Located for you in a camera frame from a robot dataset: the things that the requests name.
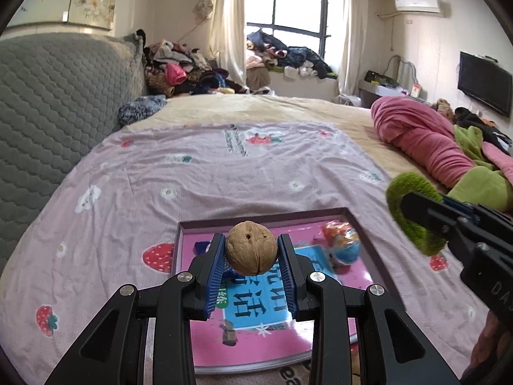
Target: green fuzzy slipper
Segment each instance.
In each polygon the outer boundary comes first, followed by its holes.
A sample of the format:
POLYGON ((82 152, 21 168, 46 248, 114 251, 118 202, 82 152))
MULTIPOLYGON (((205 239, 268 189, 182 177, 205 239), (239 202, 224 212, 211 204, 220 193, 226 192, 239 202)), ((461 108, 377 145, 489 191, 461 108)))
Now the green fuzzy slipper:
POLYGON ((388 209, 402 231, 415 247, 426 256, 434 256, 445 247, 446 240, 409 221, 401 211, 401 200, 407 193, 415 191, 433 200, 442 202, 442 195, 425 177, 415 172, 402 173, 395 177, 386 190, 388 209))

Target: silver screw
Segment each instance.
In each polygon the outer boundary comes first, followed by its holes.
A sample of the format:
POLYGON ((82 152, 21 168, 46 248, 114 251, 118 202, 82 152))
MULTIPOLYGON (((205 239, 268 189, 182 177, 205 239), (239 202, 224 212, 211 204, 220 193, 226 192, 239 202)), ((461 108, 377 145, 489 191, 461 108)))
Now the silver screw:
POLYGON ((326 279, 326 275, 324 275, 322 272, 312 272, 310 274, 310 279, 313 282, 322 282, 326 279))
POLYGON ((490 246, 488 246, 485 242, 479 242, 477 244, 478 249, 481 249, 483 252, 488 252, 490 250, 490 246))
POLYGON ((191 272, 180 272, 177 276, 180 282, 189 282, 192 279, 191 272))
POLYGON ((378 284, 370 285, 369 290, 370 290, 371 294, 377 295, 378 297, 385 293, 385 289, 381 285, 378 285, 378 284))
POLYGON ((123 285, 120 288, 120 294, 123 295, 123 297, 128 297, 129 295, 132 295, 134 292, 134 289, 132 285, 123 285))

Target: tray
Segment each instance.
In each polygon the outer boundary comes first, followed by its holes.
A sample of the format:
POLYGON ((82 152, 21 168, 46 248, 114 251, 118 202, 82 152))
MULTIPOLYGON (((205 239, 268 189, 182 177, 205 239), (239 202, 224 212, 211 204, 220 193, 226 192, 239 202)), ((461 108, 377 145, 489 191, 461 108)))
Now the tray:
MULTIPOLYGON (((379 283, 402 303, 381 258, 347 208, 179 223, 172 273, 188 269, 196 242, 210 241, 214 233, 227 234, 246 220, 265 225, 275 236, 289 234, 296 253, 308 256, 316 270, 343 285, 366 289, 379 283), (320 227, 333 219, 349 222, 360 236, 360 258, 351 266, 333 268, 323 251, 320 227)), ((354 343, 355 321, 348 319, 348 323, 354 343)), ((313 321, 292 320, 275 264, 266 274, 227 281, 210 319, 191 321, 194 370, 197 374, 243 373, 301 362, 311 356, 313 332, 313 321)))

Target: television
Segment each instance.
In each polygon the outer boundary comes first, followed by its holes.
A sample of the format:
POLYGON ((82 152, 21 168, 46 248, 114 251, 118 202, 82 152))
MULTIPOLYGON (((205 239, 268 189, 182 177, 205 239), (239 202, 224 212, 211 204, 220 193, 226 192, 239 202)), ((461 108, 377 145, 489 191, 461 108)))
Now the television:
POLYGON ((458 89, 509 117, 513 102, 513 78, 492 61, 461 52, 458 89))

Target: window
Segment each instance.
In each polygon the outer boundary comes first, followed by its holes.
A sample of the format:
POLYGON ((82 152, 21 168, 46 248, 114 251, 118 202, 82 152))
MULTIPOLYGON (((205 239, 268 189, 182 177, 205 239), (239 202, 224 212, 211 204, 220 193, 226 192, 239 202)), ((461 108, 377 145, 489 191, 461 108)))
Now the window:
POLYGON ((306 46, 324 57, 328 0, 245 0, 246 35, 262 28, 287 46, 306 46))

